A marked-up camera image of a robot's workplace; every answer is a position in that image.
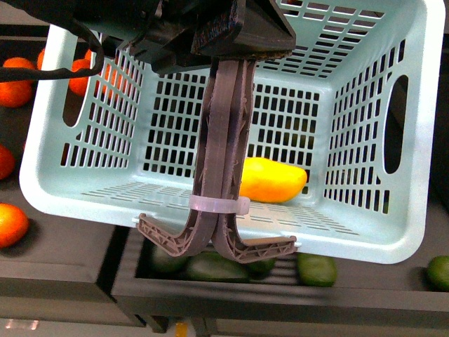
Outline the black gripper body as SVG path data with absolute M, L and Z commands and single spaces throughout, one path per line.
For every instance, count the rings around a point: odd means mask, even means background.
M 275 1 L 76 1 L 74 18 L 157 74 L 282 58 L 296 45 Z

